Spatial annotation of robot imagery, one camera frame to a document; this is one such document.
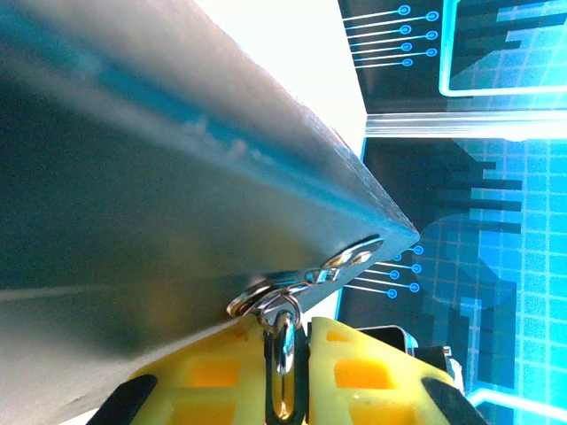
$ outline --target metal hook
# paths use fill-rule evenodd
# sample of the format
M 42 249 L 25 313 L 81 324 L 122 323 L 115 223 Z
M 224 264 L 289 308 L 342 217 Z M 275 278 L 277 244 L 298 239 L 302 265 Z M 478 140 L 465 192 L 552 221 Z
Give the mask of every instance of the metal hook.
M 282 310 L 274 322 L 272 345 L 272 406 L 281 421 L 293 415 L 295 323 L 293 315 Z

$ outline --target black rubber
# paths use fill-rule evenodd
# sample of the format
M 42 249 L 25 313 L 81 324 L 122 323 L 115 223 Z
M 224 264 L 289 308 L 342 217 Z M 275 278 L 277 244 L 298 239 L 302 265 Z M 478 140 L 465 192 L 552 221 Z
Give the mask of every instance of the black rubber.
M 382 341 L 388 345 L 402 352 L 407 352 L 406 350 L 406 335 L 403 330 L 397 326 L 384 326 L 382 328 L 373 329 L 361 329 L 359 332 L 372 336 L 378 341 Z
M 150 396 L 158 378 L 142 375 L 123 383 L 100 406 L 87 425 L 129 425 Z
M 422 384 L 451 425 L 488 425 L 477 409 L 455 387 L 433 378 L 423 378 Z

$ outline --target white light strip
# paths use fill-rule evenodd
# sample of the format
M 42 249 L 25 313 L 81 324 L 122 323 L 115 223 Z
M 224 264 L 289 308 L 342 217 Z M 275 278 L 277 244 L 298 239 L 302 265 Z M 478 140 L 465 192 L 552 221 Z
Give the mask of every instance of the white light strip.
M 421 56 L 421 55 L 426 55 L 427 52 L 425 51 L 420 51 L 419 53 L 403 53 L 400 55 L 387 55 L 387 56 L 375 56 L 373 58 L 360 58 L 360 59 L 355 59 L 354 62 L 362 62 L 363 60 L 379 60 L 379 59 L 390 59 L 390 58 L 407 58 L 408 56 Z
M 373 283 L 383 283 L 384 285 L 399 286 L 400 288 L 409 288 L 409 285 L 404 285 L 403 283 L 385 282 L 385 281 L 375 281 L 372 279 L 366 279 L 364 277 L 355 277 L 355 281 L 365 281 Z
M 370 114 L 367 137 L 567 138 L 567 111 L 419 112 Z
M 377 270 L 364 270 L 364 273 L 374 273 L 374 274 L 387 274 L 390 275 L 388 272 L 378 272 Z
M 504 394 L 499 391 L 481 388 L 479 390 L 472 391 L 471 394 L 467 396 L 467 399 L 475 407 L 488 402 L 498 406 L 541 414 L 559 421 L 567 421 L 567 410 L 560 409 L 555 406 L 544 405 L 543 403 L 531 401 L 526 398 Z
M 344 18 L 343 22 L 347 22 L 348 20 L 374 18 L 375 16 L 393 15 L 394 13 L 398 13 L 398 10 L 388 11 L 388 12 L 369 13 L 368 15 L 352 16 L 352 18 Z
M 351 30 L 351 29 L 358 29 L 358 28 L 381 27 L 382 25 L 399 24 L 401 22 L 411 22 L 412 20 L 420 20 L 420 19 L 427 19 L 427 17 L 426 16 L 418 16 L 416 18 L 385 20 L 383 22 L 375 22 L 374 24 L 366 24 L 366 25 L 357 25 L 356 27 L 347 27 L 345 29 L 346 29 L 346 31 L 348 31 L 348 30 Z
M 370 37 L 371 35 L 382 35 L 382 34 L 392 34 L 392 33 L 399 33 L 399 29 L 391 29 L 389 31 L 378 31 L 377 33 L 349 35 L 347 38 L 362 38 L 362 37 Z
M 359 65 L 359 66 L 355 66 L 354 69 L 358 69 L 358 68 L 378 68 L 380 66 L 393 66 L 393 65 L 401 65 L 401 62 L 392 62 L 392 63 L 389 63 L 389 64 Z
M 380 261 L 378 261 L 377 263 L 374 263 L 378 266 L 386 266 L 386 267 L 394 267 L 394 268 L 407 268 L 409 270 L 412 269 L 412 266 L 404 266 L 402 264 L 395 264 L 395 263 L 382 263 Z
M 378 294 L 386 294 L 385 290 L 372 290 L 370 288 L 363 288 L 362 286 L 345 285 L 343 288 L 352 288 L 354 290 L 367 290 L 368 292 L 377 292 Z
M 354 51 L 354 55 L 361 55 L 363 53 L 374 53 L 375 51 L 388 51 L 388 50 L 399 50 L 401 47 L 384 47 L 383 49 L 372 49 L 372 50 L 361 50 L 361 51 Z
M 396 43 L 396 42 L 404 42 L 406 40 L 416 40 L 418 38 L 427 38 L 427 35 L 414 35 L 412 37 L 390 38 L 388 40 L 377 40 L 375 42 L 356 42 L 355 44 L 349 44 L 349 46 L 357 47 L 357 46 L 366 46 L 369 44 Z

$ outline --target glowing circle icon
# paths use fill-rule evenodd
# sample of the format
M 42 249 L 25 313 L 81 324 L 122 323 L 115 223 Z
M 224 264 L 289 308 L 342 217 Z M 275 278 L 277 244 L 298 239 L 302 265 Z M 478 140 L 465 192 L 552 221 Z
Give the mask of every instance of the glowing circle icon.
M 404 35 L 411 33 L 411 26 L 410 25 L 402 25 L 400 27 L 400 32 Z
M 407 4 L 403 4 L 398 8 L 398 13 L 401 16 L 409 15 L 410 12 L 411 12 L 411 7 L 409 7 Z
M 429 31 L 425 35 L 425 38 L 427 38 L 428 40 L 437 40 L 437 37 L 439 37 L 439 33 L 437 31 Z
M 435 12 L 435 11 L 428 12 L 425 15 L 425 18 L 430 22 L 435 22 L 437 19 L 439 19 L 439 12 Z

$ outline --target metal loop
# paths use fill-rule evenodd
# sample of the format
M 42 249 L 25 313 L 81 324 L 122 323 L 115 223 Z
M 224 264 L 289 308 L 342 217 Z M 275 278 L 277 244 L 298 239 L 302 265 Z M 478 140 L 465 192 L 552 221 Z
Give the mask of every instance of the metal loop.
M 295 413 L 295 332 L 293 314 L 281 310 L 274 321 L 272 335 L 271 389 L 272 409 L 280 421 Z
M 234 298 L 227 307 L 227 313 L 232 317 L 244 316 L 254 308 L 254 303 L 258 299 L 263 299 L 274 289 L 272 281 L 263 281 L 245 290 L 238 297 Z
M 271 304 L 276 302 L 277 299 L 279 299 L 280 297 L 283 298 L 288 303 L 290 303 L 291 306 L 293 307 L 293 313 L 292 313 L 293 323 L 295 329 L 298 329 L 301 326 L 301 321 L 303 319 L 303 311 L 301 310 L 301 305 L 299 305 L 299 301 L 293 295 L 288 294 L 287 292 L 282 292 L 280 294 L 277 294 L 277 297 L 272 297 L 267 301 L 268 303 L 264 305 L 264 308 L 268 308 Z M 274 334 L 275 329 L 272 325 L 268 323 L 264 311 L 263 310 L 258 311 L 257 315 L 258 315 L 258 323 L 260 324 L 260 326 L 262 326 L 264 330 L 266 330 L 270 334 Z
M 278 292 L 274 292 L 272 294 L 265 296 L 265 300 L 260 300 L 255 307 L 257 307 L 258 310 L 262 311 L 264 314 L 271 313 L 282 306 L 282 303 L 278 304 L 277 301 L 283 299 L 284 294 L 295 297 L 296 294 L 303 292 L 309 287 L 311 287 L 311 285 L 305 282 L 295 283 L 293 285 L 286 286 L 285 288 L 281 288 Z

